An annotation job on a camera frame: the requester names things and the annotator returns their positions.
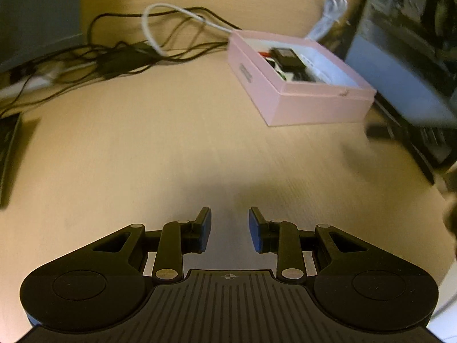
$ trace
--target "desk surface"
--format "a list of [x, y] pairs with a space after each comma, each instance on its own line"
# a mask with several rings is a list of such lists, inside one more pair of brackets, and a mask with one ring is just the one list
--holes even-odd
[[453, 259], [445, 201], [408, 153], [363, 125], [268, 127], [226, 53], [96, 83], [24, 115], [0, 213], [0, 342], [30, 325], [19, 301], [36, 267], [130, 223], [160, 229], [213, 210], [189, 268], [274, 268], [255, 253], [248, 208], [300, 229], [329, 223], [425, 268]]

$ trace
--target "pink box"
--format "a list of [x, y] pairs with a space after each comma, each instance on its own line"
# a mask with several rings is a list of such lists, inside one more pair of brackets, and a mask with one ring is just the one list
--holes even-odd
[[[285, 81], [259, 54], [291, 48], [325, 82]], [[228, 62], [270, 126], [362, 121], [376, 90], [330, 51], [309, 39], [233, 31]]]

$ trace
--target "electronic component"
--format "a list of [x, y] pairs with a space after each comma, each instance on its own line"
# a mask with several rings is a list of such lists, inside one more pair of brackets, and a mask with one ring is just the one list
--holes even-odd
[[279, 75], [279, 77], [281, 77], [284, 81], [293, 80], [293, 73], [284, 72], [283, 70], [281, 70], [278, 63], [273, 58], [271, 58], [269, 54], [267, 56], [262, 55], [262, 53], [259, 53], [259, 54], [262, 57], [264, 57], [264, 59], [268, 62], [268, 64], [271, 66], [271, 68], [273, 68], [276, 71], [276, 73]]
[[283, 72], [291, 72], [293, 74], [292, 81], [313, 81], [306, 73], [306, 65], [292, 49], [275, 47], [270, 50], [270, 55]]
[[306, 69], [305, 64], [292, 49], [275, 47], [270, 50], [270, 55], [284, 72], [295, 73]]
[[255, 251], [277, 254], [276, 276], [184, 276], [182, 255], [206, 249], [210, 208], [162, 230], [131, 224], [37, 268], [20, 291], [35, 327], [19, 343], [439, 342], [426, 328], [438, 287], [423, 269], [326, 224], [298, 230], [254, 207], [248, 225]]
[[113, 49], [97, 58], [97, 72], [105, 79], [157, 63], [162, 57], [148, 44], [139, 42]]

